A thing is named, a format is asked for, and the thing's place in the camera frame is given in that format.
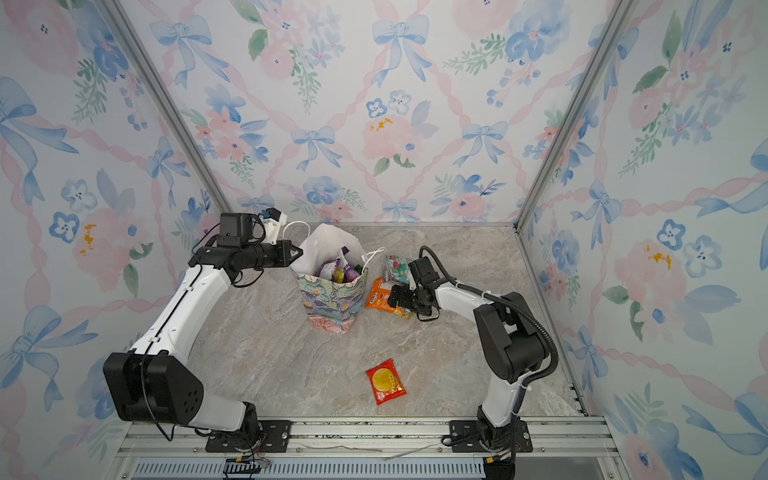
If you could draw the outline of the orange snack packet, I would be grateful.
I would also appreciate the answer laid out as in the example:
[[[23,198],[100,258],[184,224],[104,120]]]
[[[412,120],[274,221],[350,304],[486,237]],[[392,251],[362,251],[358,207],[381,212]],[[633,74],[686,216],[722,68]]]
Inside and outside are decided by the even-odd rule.
[[[392,287],[395,285],[399,285],[399,282],[385,282],[382,277],[377,278],[369,292],[365,306],[373,310],[386,312],[410,320],[413,317],[413,313],[410,310],[400,306],[392,307],[389,305],[389,297],[392,293]]]

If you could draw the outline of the teal Fox's candy packet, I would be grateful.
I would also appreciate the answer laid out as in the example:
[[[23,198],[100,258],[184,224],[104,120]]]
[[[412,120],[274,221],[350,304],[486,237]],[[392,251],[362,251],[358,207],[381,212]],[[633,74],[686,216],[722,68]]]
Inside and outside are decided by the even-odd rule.
[[[403,256],[388,255],[383,275],[384,282],[397,282],[408,285],[411,281],[409,263],[411,259]]]

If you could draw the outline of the small purple snack packet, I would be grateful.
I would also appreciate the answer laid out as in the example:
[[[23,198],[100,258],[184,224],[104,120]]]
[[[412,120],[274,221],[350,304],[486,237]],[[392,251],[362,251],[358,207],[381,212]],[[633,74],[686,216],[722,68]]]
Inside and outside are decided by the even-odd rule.
[[[333,274],[333,272],[334,272],[334,271],[335,271],[337,268],[339,268],[339,262],[340,262],[340,258],[337,258],[337,259],[333,259],[333,260],[328,260],[328,261],[324,262],[324,263],[321,265],[321,267],[320,267],[320,269],[319,269],[319,271],[318,271],[318,273],[317,273],[317,276],[318,276],[319,278],[321,278],[321,279],[324,279],[324,280],[328,280],[328,281],[332,281],[332,282],[334,282],[334,281],[331,279],[331,277],[332,277],[332,274]]]

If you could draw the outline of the large purple snack packet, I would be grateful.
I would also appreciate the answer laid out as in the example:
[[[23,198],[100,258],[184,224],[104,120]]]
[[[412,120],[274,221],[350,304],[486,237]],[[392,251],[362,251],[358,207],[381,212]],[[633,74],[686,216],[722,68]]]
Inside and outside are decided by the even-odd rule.
[[[344,246],[341,248],[339,268],[341,273],[338,275],[340,283],[350,283],[360,277],[361,273],[358,265],[352,265],[347,259],[349,249]]]

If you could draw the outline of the yellow snack packet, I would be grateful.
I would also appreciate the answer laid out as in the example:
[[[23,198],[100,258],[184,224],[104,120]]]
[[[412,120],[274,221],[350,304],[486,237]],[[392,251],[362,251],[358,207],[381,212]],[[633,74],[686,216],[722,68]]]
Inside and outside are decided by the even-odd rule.
[[[344,283],[345,282],[345,271],[344,271],[344,269],[341,268],[341,267],[337,268],[333,272],[331,279],[335,283]]]

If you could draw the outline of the floral paper gift bag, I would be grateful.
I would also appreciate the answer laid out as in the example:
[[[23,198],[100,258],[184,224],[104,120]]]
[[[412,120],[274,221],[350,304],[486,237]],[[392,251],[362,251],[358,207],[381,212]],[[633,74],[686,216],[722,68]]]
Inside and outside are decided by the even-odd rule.
[[[350,283],[321,279],[321,265],[340,258],[341,248],[349,249],[347,259],[358,265],[360,277]],[[367,279],[371,262],[383,252],[367,251],[356,236],[331,224],[307,227],[307,236],[299,247],[303,255],[290,265],[297,280],[299,296],[310,324],[337,334],[348,332],[367,298]]]

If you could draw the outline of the red snack packet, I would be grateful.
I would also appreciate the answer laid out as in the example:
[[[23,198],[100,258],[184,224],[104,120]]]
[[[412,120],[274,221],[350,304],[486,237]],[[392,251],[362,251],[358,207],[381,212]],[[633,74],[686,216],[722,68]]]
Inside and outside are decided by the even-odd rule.
[[[367,370],[366,375],[377,405],[382,405],[407,394],[392,359]]]

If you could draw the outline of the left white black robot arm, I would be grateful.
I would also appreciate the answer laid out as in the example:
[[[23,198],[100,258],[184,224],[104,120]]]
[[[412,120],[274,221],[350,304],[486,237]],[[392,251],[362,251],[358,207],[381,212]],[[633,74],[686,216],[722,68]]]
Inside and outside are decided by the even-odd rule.
[[[182,284],[158,319],[128,351],[110,354],[103,364],[119,418],[237,434],[257,442],[261,434],[255,406],[208,393],[187,361],[213,307],[236,286],[240,274],[287,268],[302,254],[289,240],[206,245],[195,251]]]

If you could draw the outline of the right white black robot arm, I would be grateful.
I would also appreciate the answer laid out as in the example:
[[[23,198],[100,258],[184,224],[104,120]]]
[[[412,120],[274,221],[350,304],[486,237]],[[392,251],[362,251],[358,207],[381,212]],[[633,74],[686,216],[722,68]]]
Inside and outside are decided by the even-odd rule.
[[[432,313],[447,310],[474,322],[491,380],[478,407],[476,432],[459,434],[450,444],[477,442],[489,452],[511,451],[530,384],[549,374],[542,365],[545,360],[556,364],[556,348],[522,296],[497,296],[460,282],[439,280],[414,289],[395,285],[388,305],[407,309],[423,321],[432,321]]]

